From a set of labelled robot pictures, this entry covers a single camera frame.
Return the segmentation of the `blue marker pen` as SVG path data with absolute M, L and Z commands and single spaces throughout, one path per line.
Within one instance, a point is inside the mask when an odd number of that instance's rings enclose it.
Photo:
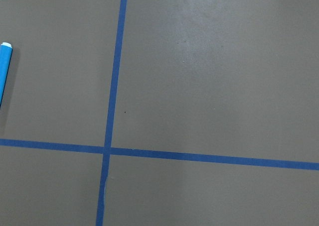
M 7 73 L 12 55 L 12 45 L 3 42 L 0 45 L 0 102 L 2 103 Z

